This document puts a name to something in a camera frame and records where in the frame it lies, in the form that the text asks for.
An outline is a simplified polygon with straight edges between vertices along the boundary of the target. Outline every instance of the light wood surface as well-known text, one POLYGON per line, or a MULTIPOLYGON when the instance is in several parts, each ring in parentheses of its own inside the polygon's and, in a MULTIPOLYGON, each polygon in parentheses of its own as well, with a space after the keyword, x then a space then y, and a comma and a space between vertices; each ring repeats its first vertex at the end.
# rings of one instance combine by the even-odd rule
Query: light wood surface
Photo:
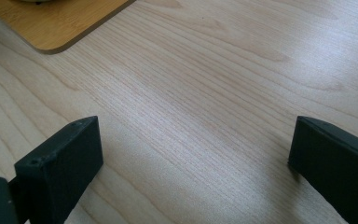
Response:
POLYGON ((0 0, 0 19, 36 50, 53 54, 116 15, 134 0, 0 0))
POLYGON ((358 136, 358 0, 138 0, 56 55, 0 22, 0 175, 91 115, 67 223, 345 223, 286 163, 297 115, 358 136))

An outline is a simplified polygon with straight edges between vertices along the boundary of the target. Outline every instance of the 3d printed part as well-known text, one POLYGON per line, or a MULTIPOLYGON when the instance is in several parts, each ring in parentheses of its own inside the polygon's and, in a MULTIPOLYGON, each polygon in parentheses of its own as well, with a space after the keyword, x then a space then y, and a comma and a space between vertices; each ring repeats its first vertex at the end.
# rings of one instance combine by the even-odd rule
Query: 3d printed part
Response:
POLYGON ((298 117, 289 165, 350 223, 358 223, 358 137, 312 118, 298 117))
POLYGON ((98 118, 66 125, 0 178, 0 223, 63 223, 102 165, 98 118))

